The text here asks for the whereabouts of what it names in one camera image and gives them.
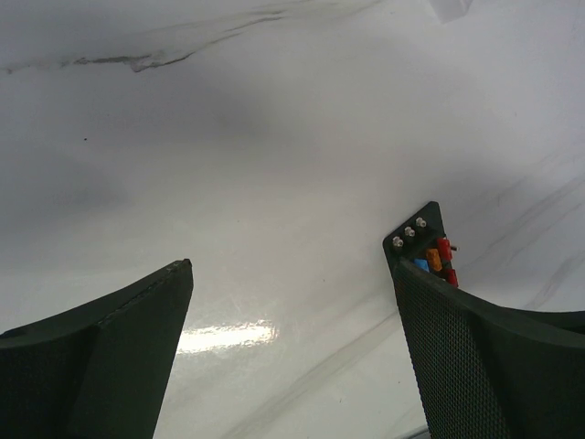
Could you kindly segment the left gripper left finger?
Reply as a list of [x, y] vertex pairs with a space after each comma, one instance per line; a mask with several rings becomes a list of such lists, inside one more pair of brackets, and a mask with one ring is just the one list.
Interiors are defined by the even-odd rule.
[[192, 292], [179, 260], [3, 333], [2, 437], [153, 437]]

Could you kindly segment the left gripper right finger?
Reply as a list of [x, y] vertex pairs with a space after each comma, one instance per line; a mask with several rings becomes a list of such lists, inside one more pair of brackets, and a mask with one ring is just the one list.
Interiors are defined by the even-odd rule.
[[431, 437], [583, 437], [583, 312], [494, 305], [405, 260], [392, 279]]

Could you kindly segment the red blade fuse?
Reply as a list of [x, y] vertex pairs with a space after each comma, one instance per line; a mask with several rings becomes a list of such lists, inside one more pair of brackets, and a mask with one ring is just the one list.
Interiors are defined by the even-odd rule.
[[436, 240], [436, 245], [441, 259], [450, 262], [453, 258], [451, 242], [447, 238], [442, 237]]
[[453, 268], [445, 268], [443, 270], [443, 274], [444, 274], [444, 279], [448, 284], [450, 284], [454, 287], [459, 286], [457, 273]]

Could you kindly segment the blue blade fuse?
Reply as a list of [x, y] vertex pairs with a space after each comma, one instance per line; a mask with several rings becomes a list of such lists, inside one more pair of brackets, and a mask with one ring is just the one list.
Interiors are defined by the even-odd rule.
[[416, 258], [413, 260], [413, 263], [427, 273], [431, 271], [429, 262], [426, 259]]

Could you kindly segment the orange blade fuse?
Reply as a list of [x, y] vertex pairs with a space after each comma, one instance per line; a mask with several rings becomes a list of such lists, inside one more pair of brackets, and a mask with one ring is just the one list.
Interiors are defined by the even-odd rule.
[[442, 270], [441, 255], [436, 248], [429, 248], [425, 251], [426, 261], [429, 267], [436, 273]]

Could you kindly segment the black fuse box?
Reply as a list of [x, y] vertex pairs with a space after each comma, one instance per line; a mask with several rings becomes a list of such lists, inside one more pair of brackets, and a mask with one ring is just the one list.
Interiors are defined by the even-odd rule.
[[[413, 260], [416, 258], [426, 259], [425, 251], [429, 248], [437, 249], [436, 240], [442, 237], [448, 239], [443, 225], [440, 205], [437, 201], [429, 201], [382, 241], [382, 247], [392, 278], [395, 278], [395, 271], [400, 262], [410, 262], [416, 266]], [[452, 243], [451, 245], [453, 256], [459, 248]], [[443, 270], [445, 268], [454, 269], [452, 265], [453, 258], [450, 262], [441, 261], [442, 270], [436, 273], [431, 269], [429, 274], [446, 282]]]

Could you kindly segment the clear plastic fuse box cover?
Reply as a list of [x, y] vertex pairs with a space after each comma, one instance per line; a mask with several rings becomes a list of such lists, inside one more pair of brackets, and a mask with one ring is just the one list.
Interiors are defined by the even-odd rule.
[[473, 0], [430, 0], [429, 3], [438, 20], [449, 23], [465, 16]]

